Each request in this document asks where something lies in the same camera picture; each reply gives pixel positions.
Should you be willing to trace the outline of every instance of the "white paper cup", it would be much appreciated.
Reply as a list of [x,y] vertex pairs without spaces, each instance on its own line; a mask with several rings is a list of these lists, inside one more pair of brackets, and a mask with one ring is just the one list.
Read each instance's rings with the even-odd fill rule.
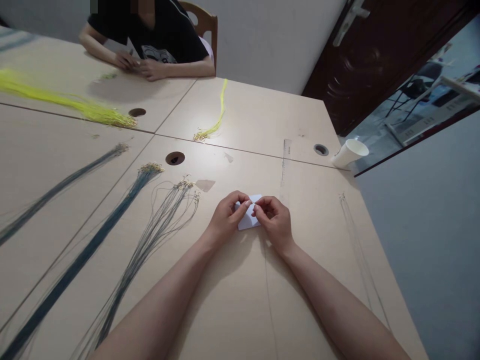
[[330,159],[336,168],[344,168],[352,161],[358,160],[369,154],[369,148],[362,142],[354,139],[345,141],[340,151]]

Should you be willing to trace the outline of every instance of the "yellow cord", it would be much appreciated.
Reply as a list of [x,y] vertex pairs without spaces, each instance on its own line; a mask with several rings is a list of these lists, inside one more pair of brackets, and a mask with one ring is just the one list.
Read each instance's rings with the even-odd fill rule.
[[222,125],[222,118],[224,117],[224,112],[225,112],[224,94],[225,94],[225,88],[227,87],[227,82],[228,82],[227,79],[223,81],[223,88],[221,89],[221,94],[220,94],[220,105],[221,105],[220,118],[218,119],[218,121],[213,127],[209,128],[208,130],[200,130],[199,132],[197,132],[193,137],[194,141],[201,142],[204,139],[208,139],[210,137],[210,134],[213,134],[214,132],[216,132],[220,128],[220,125]]
[[96,102],[74,94],[54,92],[33,87],[20,81],[21,75],[10,69],[0,70],[0,91],[22,98],[40,100],[47,103],[61,105],[66,108],[78,110],[86,119],[110,126],[132,129],[137,126],[137,121],[122,115],[115,109],[103,107]]

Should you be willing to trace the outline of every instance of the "forearm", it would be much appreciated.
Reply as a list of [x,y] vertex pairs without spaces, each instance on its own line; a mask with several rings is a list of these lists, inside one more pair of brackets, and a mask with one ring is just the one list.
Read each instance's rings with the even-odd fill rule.
[[294,244],[281,256],[348,360],[409,359],[377,317],[300,247]]
[[115,53],[107,49],[105,46],[95,40],[92,36],[88,34],[81,34],[79,39],[80,43],[90,55],[112,65],[116,65]]
[[169,63],[165,64],[167,78],[202,78],[215,76],[215,67],[208,60],[188,62],[188,63]]
[[92,358],[164,359],[205,266],[216,250],[206,231],[125,316]]

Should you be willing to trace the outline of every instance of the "white wall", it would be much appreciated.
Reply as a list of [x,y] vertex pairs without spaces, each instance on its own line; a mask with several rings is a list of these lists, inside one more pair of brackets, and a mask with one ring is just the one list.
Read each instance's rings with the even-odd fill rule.
[[[346,0],[191,0],[218,16],[217,75],[300,94]],[[0,0],[10,26],[78,42],[89,0]]]
[[358,176],[430,359],[480,359],[480,111]]

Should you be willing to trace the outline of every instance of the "door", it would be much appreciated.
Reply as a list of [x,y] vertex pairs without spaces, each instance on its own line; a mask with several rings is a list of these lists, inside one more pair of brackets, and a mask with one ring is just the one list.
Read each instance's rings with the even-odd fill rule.
[[349,0],[302,95],[345,136],[479,11],[479,0]]

